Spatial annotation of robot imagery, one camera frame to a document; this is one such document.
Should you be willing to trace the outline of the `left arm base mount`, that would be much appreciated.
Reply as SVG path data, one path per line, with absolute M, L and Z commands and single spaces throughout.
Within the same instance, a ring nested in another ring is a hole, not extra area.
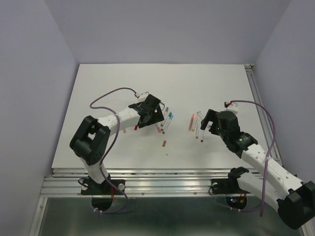
M 78 180 L 81 186 L 81 195 L 91 197 L 91 205 L 94 211 L 110 214 L 110 207 L 115 196 L 123 196 L 125 193 L 125 183 L 123 179 L 110 180 L 111 184 L 104 181 L 102 184 L 94 182 L 90 177 Z

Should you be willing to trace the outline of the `red cap marker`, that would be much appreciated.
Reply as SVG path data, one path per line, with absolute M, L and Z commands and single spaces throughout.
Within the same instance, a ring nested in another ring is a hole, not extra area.
M 200 138 L 201 142 L 204 142 L 204 130 L 201 130 L 201 138 Z

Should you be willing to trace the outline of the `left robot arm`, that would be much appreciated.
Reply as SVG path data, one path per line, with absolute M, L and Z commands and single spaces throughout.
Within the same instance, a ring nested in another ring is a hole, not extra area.
M 143 128 L 163 121 L 160 103 L 160 99 L 148 93 L 118 113 L 102 118 L 87 116 L 82 120 L 69 146 L 83 162 L 97 193 L 109 190 L 110 175 L 103 164 L 109 138 L 129 127 Z

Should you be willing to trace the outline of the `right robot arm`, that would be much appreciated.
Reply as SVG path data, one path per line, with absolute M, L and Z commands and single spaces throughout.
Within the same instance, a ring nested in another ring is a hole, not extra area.
M 227 149 L 262 174 L 256 177 L 247 168 L 233 168 L 227 178 L 214 179 L 211 194 L 237 194 L 249 192 L 268 204 L 290 228 L 298 229 L 315 216 L 315 184 L 304 182 L 292 175 L 269 156 L 258 141 L 241 131 L 236 113 L 231 109 L 222 112 L 208 110 L 201 121 L 201 130 L 209 126 Z

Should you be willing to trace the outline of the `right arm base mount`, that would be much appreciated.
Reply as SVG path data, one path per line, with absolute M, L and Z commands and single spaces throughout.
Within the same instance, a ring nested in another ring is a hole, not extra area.
M 232 168 L 227 178 L 214 178 L 208 190 L 210 195 L 224 194 L 226 203 L 232 209 L 244 210 L 247 205 L 247 191 L 239 187 L 237 180 L 249 170 L 244 167 Z

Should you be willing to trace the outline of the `brown cap marker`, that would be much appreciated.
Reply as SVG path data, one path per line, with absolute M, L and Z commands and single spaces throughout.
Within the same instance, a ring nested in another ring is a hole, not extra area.
M 196 125 L 196 129 L 195 129 L 195 138 L 198 139 L 199 138 L 199 124 Z

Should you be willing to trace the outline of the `yellow cap marker pen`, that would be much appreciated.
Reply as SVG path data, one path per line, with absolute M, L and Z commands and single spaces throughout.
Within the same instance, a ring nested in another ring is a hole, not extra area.
M 192 132 L 194 132 L 196 129 L 197 121 L 198 121 L 198 115 L 196 115 L 194 118 L 194 122 L 193 122 L 193 126 L 192 126 Z

